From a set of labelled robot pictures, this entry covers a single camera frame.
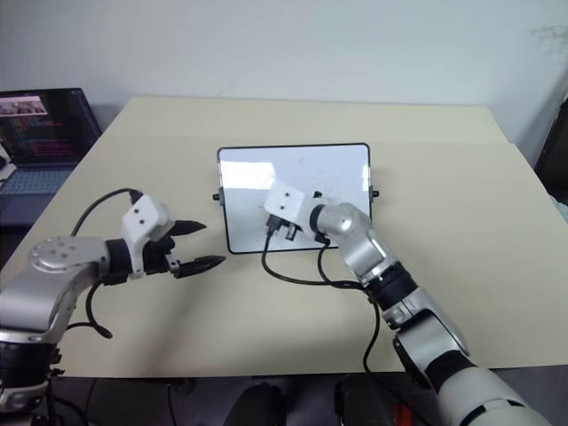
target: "black frame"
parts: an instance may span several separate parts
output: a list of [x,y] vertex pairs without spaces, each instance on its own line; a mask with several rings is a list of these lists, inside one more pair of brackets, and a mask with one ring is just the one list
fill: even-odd
[[[217,170],[219,174],[219,196],[221,197],[222,202],[221,206],[223,207],[223,220],[225,221],[225,239],[227,241],[227,249],[233,255],[252,255],[255,253],[262,253],[262,251],[240,251],[235,253],[231,250],[231,245],[229,244],[229,230],[227,227],[227,214],[226,214],[226,207],[225,207],[225,198],[221,194],[223,189],[223,176],[221,174],[221,159],[220,154],[221,151],[224,149],[255,149],[255,148],[301,148],[301,147],[309,147],[309,146],[354,146],[354,145],[363,145],[367,148],[367,162],[369,165],[369,184],[372,184],[372,169],[371,169],[371,147],[366,144],[365,142],[351,142],[351,143],[344,143],[344,144],[308,144],[308,145],[261,145],[261,146],[222,146],[217,149]],[[368,193],[369,193],[369,217],[371,220],[373,219],[373,185],[369,185]],[[319,248],[288,248],[283,250],[269,250],[269,253],[279,253],[285,251],[306,251],[306,250],[319,250]]]
[[[87,105],[87,108],[85,108],[85,114],[87,116],[87,118],[89,119],[89,121],[93,122],[96,125],[96,130],[99,131],[99,138],[102,135],[102,130],[100,128],[99,122],[97,121],[97,117],[95,117],[95,114],[92,111],[91,108],[91,104],[89,104],[89,101],[87,99],[87,97],[85,96],[85,92],[83,90],[83,88],[81,87],[61,87],[61,88],[54,88],[54,89],[28,89],[28,90],[24,90],[24,91],[0,91],[0,97],[16,97],[16,96],[26,96],[26,95],[36,95],[39,96],[40,98],[42,97],[42,94],[44,93],[53,93],[53,92],[62,92],[62,91],[81,91],[82,95],[83,95],[83,100]],[[8,155],[10,156],[13,164],[17,167],[21,167],[21,166],[30,166],[33,167],[34,165],[37,166],[42,166],[42,165],[49,165],[51,166],[54,163],[59,163],[62,165],[76,165],[78,164],[83,157],[89,152],[89,150],[91,150],[91,148],[94,146],[87,146],[86,150],[84,151],[83,154],[76,156],[76,157],[68,157],[68,158],[61,158],[61,157],[42,157],[42,158],[27,158],[25,160],[22,160],[21,158],[15,158],[13,157],[12,153],[10,152],[9,149],[7,149],[7,147],[2,144],[4,150],[6,151],[6,153],[8,153]]]

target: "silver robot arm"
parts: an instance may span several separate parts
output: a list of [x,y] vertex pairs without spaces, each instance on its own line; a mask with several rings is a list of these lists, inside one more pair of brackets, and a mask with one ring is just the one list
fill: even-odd
[[337,243],[385,322],[397,330],[393,345],[406,371],[436,392],[445,425],[550,426],[497,375],[471,362],[459,328],[418,287],[365,213],[349,203],[328,204],[279,181],[264,208],[317,241]]
[[171,237],[205,228],[174,221],[168,209],[138,193],[122,217],[122,237],[55,237],[36,244],[24,269],[0,289],[0,423],[17,424],[42,401],[60,361],[57,345],[77,297],[93,285],[115,285],[144,274],[184,278],[220,264],[223,256],[181,263]]

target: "black cable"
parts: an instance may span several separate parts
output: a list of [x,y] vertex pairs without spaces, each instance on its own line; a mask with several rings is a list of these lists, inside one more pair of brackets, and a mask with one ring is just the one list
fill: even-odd
[[73,410],[75,412],[75,414],[77,414],[77,416],[81,419],[81,423],[84,426],[89,426],[89,421],[87,420],[87,416],[85,415],[83,410],[81,408],[79,408],[79,406],[77,406],[76,404],[74,404],[71,401],[67,401],[66,399],[63,399],[63,398],[57,397],[57,396],[53,396],[53,400],[55,402],[60,403],[63,406],[70,408],[71,410]]
[[89,293],[87,294],[87,298],[85,300],[85,311],[87,312],[87,320],[88,322],[76,322],[74,324],[69,324],[67,326],[67,330],[77,327],[91,327],[97,333],[105,337],[106,339],[112,339],[113,334],[105,327],[101,326],[97,320],[95,319],[92,313],[92,298],[95,295],[95,292],[99,287],[102,285],[102,281],[98,281],[89,289]]
[[[333,282],[329,279],[329,277],[326,275],[326,273],[323,270],[323,265],[322,265],[322,258],[323,258],[323,254],[326,251],[326,249],[329,247],[329,241],[326,241],[326,243],[324,244],[324,246],[319,250],[318,253],[318,271],[319,271],[319,275],[321,276],[321,278],[326,281],[326,282]],[[343,281],[343,282],[348,282],[350,284],[352,284],[353,287],[351,288],[358,288],[360,290],[363,290],[363,287],[357,282],[357,281]],[[376,302],[374,301],[369,301],[371,303],[371,305],[373,306],[373,312],[375,313],[375,329],[373,330],[373,335],[371,336],[371,340],[369,341],[367,348],[365,349],[365,354],[363,355],[363,369],[365,370],[365,373],[367,373],[381,388],[385,389],[387,392],[389,392],[398,402],[399,404],[402,404],[403,406],[405,406],[406,408],[408,408],[408,410],[413,413],[413,415],[420,420],[425,426],[431,426],[430,422],[427,422],[426,419],[424,419],[424,417],[422,417],[421,415],[419,415],[417,412],[415,412],[408,404],[407,402],[402,398],[402,396],[396,392],[395,390],[391,389],[390,387],[388,387],[385,383],[383,383],[382,381],[379,380],[378,377],[376,377],[375,373],[373,373],[373,371],[371,370],[371,368],[368,365],[368,360],[369,360],[369,356],[371,354],[371,351],[373,350],[373,348],[375,347],[375,343],[376,340],[379,336],[379,333],[381,331],[381,313],[379,311],[379,306],[377,305]]]
[[71,231],[71,236],[75,237],[77,235],[77,233],[79,232],[79,229],[81,229],[81,226],[83,226],[83,223],[85,221],[85,219],[87,218],[87,216],[103,201],[108,200],[109,198],[114,197],[115,195],[118,195],[119,193],[130,193],[130,192],[134,192],[134,193],[138,193],[138,191],[136,189],[132,189],[132,188],[121,188],[121,189],[117,189],[115,191],[112,191],[111,193],[108,193],[106,195],[103,195],[102,197],[100,197],[99,199],[95,200],[81,215],[81,217],[79,217],[79,220],[77,220],[77,223],[75,224],[75,226],[73,227],[73,231]]
[[389,392],[398,402],[402,404],[418,419],[420,420],[425,426],[432,426],[432,423],[427,422],[424,417],[422,417],[418,412],[414,411],[412,407],[408,405],[405,399],[400,395],[397,391],[393,390],[390,386],[387,386],[383,381],[379,380],[376,374],[369,368],[368,360],[373,347],[375,346],[376,339],[379,336],[379,332],[381,331],[381,313],[379,312],[379,307],[377,306],[376,302],[371,302],[373,305],[373,311],[375,312],[375,330],[373,331],[373,335],[371,336],[371,340],[365,349],[365,354],[363,355],[363,369],[365,373],[369,375],[378,385],[380,388],[385,389]]
[[323,264],[322,264],[322,260],[323,260],[323,254],[325,253],[325,251],[329,248],[329,240],[326,240],[326,242],[324,242],[324,245],[319,249],[318,252],[318,272],[319,272],[319,276],[330,286],[335,287],[335,288],[341,288],[341,289],[347,289],[347,288],[353,288],[356,290],[363,290],[363,286],[361,286],[361,284],[358,281],[349,281],[349,280],[339,280],[339,281],[334,281],[331,280],[326,273],[323,270]]
[[304,284],[305,286],[326,286],[326,285],[328,285],[328,283],[325,282],[325,281],[298,280],[296,278],[290,278],[290,277],[287,277],[286,275],[282,275],[281,273],[277,273],[277,272],[273,271],[270,268],[270,266],[268,266],[268,264],[266,263],[266,254],[268,253],[268,246],[270,245],[270,240],[272,238],[272,234],[273,234],[272,231],[269,231],[266,234],[266,242],[264,243],[263,254],[260,258],[260,262],[261,262],[265,271],[270,273],[274,278],[277,278],[279,280],[283,280],[283,281],[286,281],[286,282],[291,282],[293,284]]
[[85,399],[85,407],[83,409],[85,416],[87,416],[89,413],[89,404],[91,403],[92,392],[95,389],[95,384],[97,384],[97,380],[98,380],[97,377],[92,379],[91,387],[89,388],[89,393],[87,394],[87,399]]
[[50,426],[57,426],[57,413],[55,412],[55,401],[53,399],[53,389],[51,388],[51,378],[47,379],[45,389],[45,405],[47,405],[47,420]]
[[376,302],[371,302],[371,304],[373,305],[373,311],[375,312],[375,330],[373,330],[373,335],[371,336],[371,340],[369,341],[369,344],[365,349],[365,354],[363,355],[363,369],[365,370],[365,373],[371,375],[375,379],[373,372],[369,368],[368,361],[369,355],[371,354],[373,346],[375,346],[376,339],[379,336],[379,332],[381,331],[381,313],[379,312],[379,306]]
[[174,414],[174,407],[171,403],[171,384],[168,385],[168,408],[170,409],[171,424],[173,426],[178,426],[178,422],[176,421],[176,415]]

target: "table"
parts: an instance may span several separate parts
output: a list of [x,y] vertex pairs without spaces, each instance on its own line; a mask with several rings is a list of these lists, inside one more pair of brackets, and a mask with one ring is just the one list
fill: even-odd
[[[279,375],[361,371],[373,312],[360,293],[277,281],[259,255],[231,255],[217,191],[220,146],[366,142],[381,190],[374,222],[461,328],[486,367],[568,363],[568,226],[515,146],[480,106],[387,106],[229,99],[134,98],[75,169],[2,270],[32,245],[69,233],[86,206],[134,186],[177,218],[208,228],[178,239],[182,260],[226,255],[175,280],[102,288],[93,310],[114,339],[68,332],[61,367],[75,376]],[[87,220],[82,235],[116,238],[126,200]],[[269,255],[280,272],[315,279],[316,254]],[[335,250],[325,268],[350,278]],[[84,319],[82,295],[74,320]],[[401,370],[383,327],[371,357]]]

